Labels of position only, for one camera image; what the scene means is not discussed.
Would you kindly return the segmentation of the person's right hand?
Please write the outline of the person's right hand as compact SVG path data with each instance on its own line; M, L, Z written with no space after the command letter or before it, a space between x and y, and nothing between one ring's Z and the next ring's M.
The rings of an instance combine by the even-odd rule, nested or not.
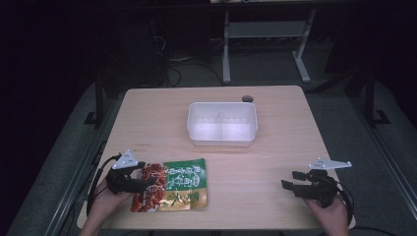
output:
M341 196L336 195L331 205L321 207L315 200L304 199L304 203L310 209L318 223L325 229L348 229L347 208Z

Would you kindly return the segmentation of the white metal desk frame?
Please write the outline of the white metal desk frame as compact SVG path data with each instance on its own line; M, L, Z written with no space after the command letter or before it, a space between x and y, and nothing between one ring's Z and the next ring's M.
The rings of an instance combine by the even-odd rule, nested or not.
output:
M230 42L265 42L267 47L272 47L274 41L289 39L298 41L298 47L291 54L301 81L308 84L311 78L303 61L303 54L316 13L317 10L312 9L308 17L300 21L235 22L226 11L223 23L222 81L225 84L231 83Z

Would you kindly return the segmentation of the person's left hand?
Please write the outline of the person's left hand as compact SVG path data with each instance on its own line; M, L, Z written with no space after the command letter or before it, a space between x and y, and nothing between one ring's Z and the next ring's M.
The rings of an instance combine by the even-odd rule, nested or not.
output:
M95 197L88 219L85 224L102 226L103 222L124 202L133 197L132 193L122 192L113 194L107 188L107 181L103 179L96 187L97 196Z

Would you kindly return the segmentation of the black metal stand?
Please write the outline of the black metal stand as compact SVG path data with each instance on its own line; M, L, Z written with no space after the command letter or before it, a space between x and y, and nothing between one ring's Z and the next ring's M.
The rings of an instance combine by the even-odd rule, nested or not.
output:
M94 125L96 129L100 127L100 124L104 118L103 93L104 93L104 90L103 90L102 76L98 74L94 80L95 110L93 112L90 112L84 121L86 125Z
M377 125L389 124L386 114L383 110L375 109L376 80L373 71L370 68L365 69L365 101L364 115L367 123L375 128Z

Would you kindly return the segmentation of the green and red snack packet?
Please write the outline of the green and red snack packet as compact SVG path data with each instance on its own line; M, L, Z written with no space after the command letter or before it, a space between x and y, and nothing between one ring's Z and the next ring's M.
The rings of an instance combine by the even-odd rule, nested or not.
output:
M208 205L208 179L203 158L163 163L148 163L134 172L134 178L156 182L135 194L131 212L179 211Z

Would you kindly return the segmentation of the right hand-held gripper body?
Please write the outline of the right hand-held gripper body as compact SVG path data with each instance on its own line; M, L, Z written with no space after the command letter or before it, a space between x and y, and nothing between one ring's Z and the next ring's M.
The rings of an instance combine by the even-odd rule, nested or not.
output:
M328 175L329 170L349 168L352 164L350 161L336 161L322 159L318 157L315 161L308 164L309 171L306 173L310 185L296 185L297 189L293 191L298 198L317 200L321 207L329 207L336 194L340 194L348 207L351 207L351 201L347 194L339 188L340 183Z

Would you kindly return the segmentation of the white plastic divided bin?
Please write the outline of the white plastic divided bin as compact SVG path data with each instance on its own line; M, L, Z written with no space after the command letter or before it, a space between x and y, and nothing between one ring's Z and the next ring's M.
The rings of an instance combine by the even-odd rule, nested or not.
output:
M248 102L194 102L187 131L195 146L249 147L258 132L256 106Z

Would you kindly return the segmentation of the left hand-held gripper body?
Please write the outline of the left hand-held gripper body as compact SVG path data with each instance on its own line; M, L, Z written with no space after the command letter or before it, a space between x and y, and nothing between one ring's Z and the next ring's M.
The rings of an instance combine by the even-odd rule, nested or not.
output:
M113 194L122 192L137 194L145 191L146 181L132 177L132 173L137 171L134 170L134 166L138 162L129 149L118 155L105 177L107 187Z

